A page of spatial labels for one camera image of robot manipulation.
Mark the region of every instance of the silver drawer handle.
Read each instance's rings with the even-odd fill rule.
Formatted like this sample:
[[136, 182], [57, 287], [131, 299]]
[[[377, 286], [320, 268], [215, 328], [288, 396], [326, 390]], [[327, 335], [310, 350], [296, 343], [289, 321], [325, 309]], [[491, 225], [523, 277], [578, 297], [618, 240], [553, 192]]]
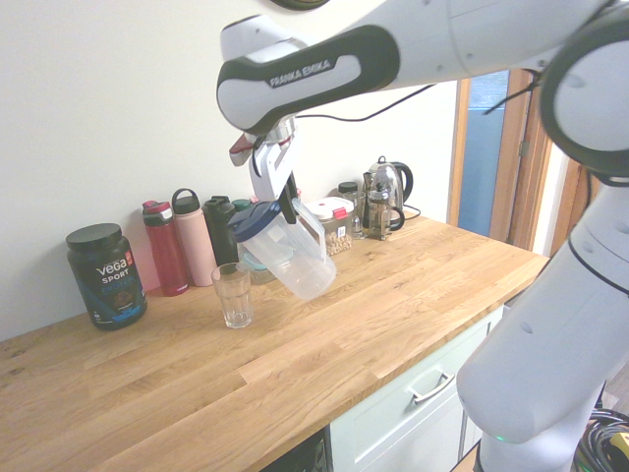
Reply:
[[408, 391], [413, 393], [413, 402], [416, 405], [419, 405], [420, 403], [426, 400], [430, 400], [434, 396], [439, 395], [440, 392], [444, 391], [446, 387], [452, 384], [452, 381], [454, 381], [455, 377], [455, 374], [446, 374], [445, 372], [441, 372], [441, 377], [439, 377], [439, 380], [443, 380], [443, 382], [437, 385], [431, 391], [429, 391], [426, 395], [421, 395], [420, 393], [417, 393], [415, 389], [411, 386], [408, 387]]

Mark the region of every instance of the clear glass tumbler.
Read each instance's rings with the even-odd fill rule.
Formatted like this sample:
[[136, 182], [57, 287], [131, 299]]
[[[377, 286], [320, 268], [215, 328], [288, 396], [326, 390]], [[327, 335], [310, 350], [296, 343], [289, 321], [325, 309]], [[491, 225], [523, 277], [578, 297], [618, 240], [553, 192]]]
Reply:
[[223, 304], [223, 317], [229, 327], [245, 327], [254, 318], [251, 276], [240, 263], [225, 264], [212, 272], [214, 289]]
[[354, 204], [354, 216], [352, 221], [352, 238], [365, 239], [363, 232], [363, 214], [365, 211], [365, 192], [346, 192], [343, 194], [345, 200], [349, 200]]

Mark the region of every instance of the white cabinet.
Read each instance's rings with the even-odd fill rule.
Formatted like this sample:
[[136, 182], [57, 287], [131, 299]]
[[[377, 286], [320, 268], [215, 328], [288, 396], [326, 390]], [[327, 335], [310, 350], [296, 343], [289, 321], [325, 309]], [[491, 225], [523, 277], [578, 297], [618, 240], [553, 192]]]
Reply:
[[449, 472], [480, 437], [471, 421], [462, 429], [456, 374], [501, 314], [502, 307], [334, 420], [334, 472]]
[[448, 472], [458, 462], [463, 407], [451, 384], [448, 398], [413, 425], [368, 465], [364, 472]]

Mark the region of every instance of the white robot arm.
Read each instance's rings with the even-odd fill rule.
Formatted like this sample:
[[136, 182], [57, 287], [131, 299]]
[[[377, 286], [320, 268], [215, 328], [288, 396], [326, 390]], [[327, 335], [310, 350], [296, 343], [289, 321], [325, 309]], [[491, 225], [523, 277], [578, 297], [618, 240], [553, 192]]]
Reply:
[[377, 89], [543, 69], [548, 134], [605, 185], [459, 373], [484, 431], [485, 472], [568, 472], [602, 383], [629, 353], [629, 8], [614, 3], [388, 0], [323, 42], [263, 17], [221, 36], [219, 107], [245, 132], [232, 159], [242, 165], [255, 149], [258, 196], [285, 204], [295, 113]]

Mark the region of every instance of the wooden door frame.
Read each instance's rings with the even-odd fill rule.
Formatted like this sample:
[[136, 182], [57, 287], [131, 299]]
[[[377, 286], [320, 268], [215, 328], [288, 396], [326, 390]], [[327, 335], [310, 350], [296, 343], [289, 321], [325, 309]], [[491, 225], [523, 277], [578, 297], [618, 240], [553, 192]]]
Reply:
[[524, 141], [528, 143], [529, 149], [520, 159], [511, 227], [506, 241], [528, 251], [533, 251], [542, 207], [543, 187], [552, 150], [552, 141], [542, 124], [540, 92], [541, 90], [536, 88], [531, 95], [524, 133]]
[[[588, 181], [585, 168], [577, 161], [570, 159], [566, 177], [561, 191], [561, 202], [557, 222], [554, 227], [550, 255], [554, 255], [568, 239], [572, 228], [579, 222], [586, 209], [588, 200]], [[600, 181], [592, 177], [592, 199], [599, 192]]]
[[456, 90], [456, 112], [454, 120], [454, 138], [452, 143], [452, 164], [450, 166], [450, 192], [448, 198], [447, 217], [447, 222], [453, 226], [459, 225], [471, 83], [472, 81], [470, 79], [463, 79], [458, 82]]
[[[524, 89], [530, 82], [528, 72], [511, 71], [508, 93]], [[489, 231], [492, 239], [529, 251], [535, 240], [551, 150], [542, 126], [539, 96], [537, 88], [505, 106]], [[459, 81], [448, 208], [448, 223], [453, 225], [459, 222], [469, 100], [470, 80]], [[521, 152], [523, 141], [528, 143], [528, 151]]]
[[[531, 75], [528, 72], [522, 69], [511, 71], [507, 96], [525, 89], [530, 82]], [[509, 100], [504, 108], [504, 125], [489, 229], [489, 237], [501, 242], [506, 242], [509, 237], [530, 99], [529, 93], [523, 93]]]

